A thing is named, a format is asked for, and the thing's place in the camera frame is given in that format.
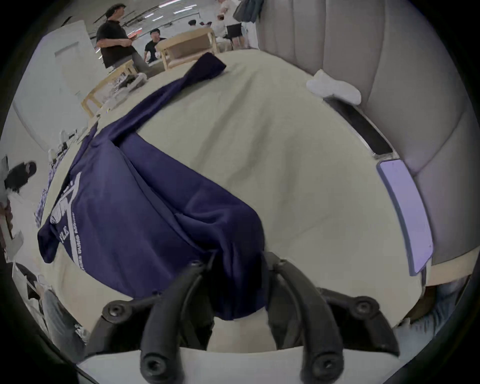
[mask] gray pants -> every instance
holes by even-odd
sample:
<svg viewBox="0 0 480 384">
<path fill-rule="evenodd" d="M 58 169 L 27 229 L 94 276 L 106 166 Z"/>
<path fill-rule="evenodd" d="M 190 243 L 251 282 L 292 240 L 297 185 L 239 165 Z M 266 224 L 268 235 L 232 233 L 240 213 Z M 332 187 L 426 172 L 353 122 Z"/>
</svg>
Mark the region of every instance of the gray pants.
<svg viewBox="0 0 480 384">
<path fill-rule="evenodd" d="M 133 66 L 138 72 L 147 73 L 150 70 L 148 64 L 142 59 L 142 56 L 138 54 L 138 52 L 132 53 L 130 56 L 126 56 L 121 60 L 118 60 L 116 63 L 113 64 L 114 68 L 118 68 L 122 64 L 126 63 L 128 60 L 133 60 Z"/>
<path fill-rule="evenodd" d="M 45 324 L 52 343 L 71 362 L 77 364 L 84 359 L 85 343 L 76 333 L 79 326 L 72 315 L 63 307 L 55 294 L 45 291 L 42 302 Z"/>
</svg>

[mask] person's leg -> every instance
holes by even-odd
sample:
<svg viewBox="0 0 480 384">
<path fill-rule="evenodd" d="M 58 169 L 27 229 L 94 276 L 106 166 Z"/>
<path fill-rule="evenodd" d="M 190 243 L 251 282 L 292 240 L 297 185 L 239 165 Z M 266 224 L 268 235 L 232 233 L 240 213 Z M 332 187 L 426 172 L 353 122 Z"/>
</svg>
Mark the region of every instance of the person's leg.
<svg viewBox="0 0 480 384">
<path fill-rule="evenodd" d="M 405 319 L 393 329 L 400 348 L 400 360 L 410 361 L 433 339 L 455 310 L 467 278 L 437 286 L 436 304 L 425 316 L 410 323 Z"/>
<path fill-rule="evenodd" d="M 147 74 L 150 71 L 150 67 L 144 61 L 143 57 L 138 54 L 138 52 L 132 54 L 132 60 L 138 72 Z"/>
<path fill-rule="evenodd" d="M 115 62 L 112 67 L 117 69 L 119 66 L 121 66 L 122 64 L 126 63 L 128 60 L 132 60 L 132 56 L 129 55 L 129 56 L 125 56 L 123 59 L 120 59 L 118 60 L 117 62 Z"/>
<path fill-rule="evenodd" d="M 41 303 L 53 344 L 73 363 L 81 362 L 84 359 L 85 343 L 75 332 L 77 321 L 52 291 L 44 292 Z"/>
</svg>

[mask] ceiling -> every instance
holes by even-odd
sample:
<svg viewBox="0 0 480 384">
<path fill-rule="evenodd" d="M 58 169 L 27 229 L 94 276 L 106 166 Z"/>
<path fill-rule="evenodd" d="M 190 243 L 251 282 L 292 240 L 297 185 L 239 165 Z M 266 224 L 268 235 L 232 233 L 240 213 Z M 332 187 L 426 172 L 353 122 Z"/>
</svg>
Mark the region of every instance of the ceiling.
<svg viewBox="0 0 480 384">
<path fill-rule="evenodd" d="M 94 38 L 98 27 L 106 20 L 105 11 L 113 4 L 119 2 L 127 6 L 125 15 L 120 21 L 127 34 L 138 28 L 149 31 L 169 21 L 197 13 L 200 8 L 216 3 L 216 0 L 177 0 L 173 4 L 162 8 L 158 7 L 170 1 L 172 0 L 74 0 L 56 17 L 50 25 L 48 32 L 60 28 L 62 25 L 84 20 L 89 36 Z M 174 14 L 174 12 L 193 4 L 197 6 L 192 8 L 191 11 Z M 151 13 L 153 15 L 145 18 L 145 16 Z"/>
</svg>

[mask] white wall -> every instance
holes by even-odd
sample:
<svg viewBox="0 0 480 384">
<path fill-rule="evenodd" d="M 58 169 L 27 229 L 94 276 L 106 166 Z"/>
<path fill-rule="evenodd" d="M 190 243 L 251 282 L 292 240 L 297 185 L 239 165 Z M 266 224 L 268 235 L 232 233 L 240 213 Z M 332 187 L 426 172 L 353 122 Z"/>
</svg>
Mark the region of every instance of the white wall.
<svg viewBox="0 0 480 384">
<path fill-rule="evenodd" d="M 13 194 L 9 199 L 13 213 L 12 234 L 22 231 L 24 236 L 24 244 L 15 259 L 32 272 L 39 273 L 34 257 L 36 253 L 38 254 L 34 213 L 48 181 L 48 155 L 28 134 L 12 107 L 0 138 L 0 158 L 5 155 L 8 156 L 10 168 L 21 162 L 36 162 L 36 174 L 20 189 L 19 196 Z"/>
<path fill-rule="evenodd" d="M 80 103 L 108 75 L 97 59 L 83 21 L 44 36 L 30 60 L 14 100 L 22 119 L 51 148 L 59 132 L 87 124 Z"/>
</svg>

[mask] black hair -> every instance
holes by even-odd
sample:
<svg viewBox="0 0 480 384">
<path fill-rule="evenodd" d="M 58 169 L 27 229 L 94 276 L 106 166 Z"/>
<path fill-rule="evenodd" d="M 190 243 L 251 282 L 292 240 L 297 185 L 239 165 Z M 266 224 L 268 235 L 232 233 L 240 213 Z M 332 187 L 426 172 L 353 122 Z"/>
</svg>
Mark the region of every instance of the black hair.
<svg viewBox="0 0 480 384">
<path fill-rule="evenodd" d="M 107 9 L 107 11 L 105 12 L 105 16 L 107 17 L 107 19 L 109 17 L 111 17 L 115 11 L 119 8 L 126 8 L 127 6 L 125 4 L 122 4 L 122 3 L 118 3 L 118 4 L 115 4 L 115 5 L 112 5 L 110 8 Z"/>
</svg>

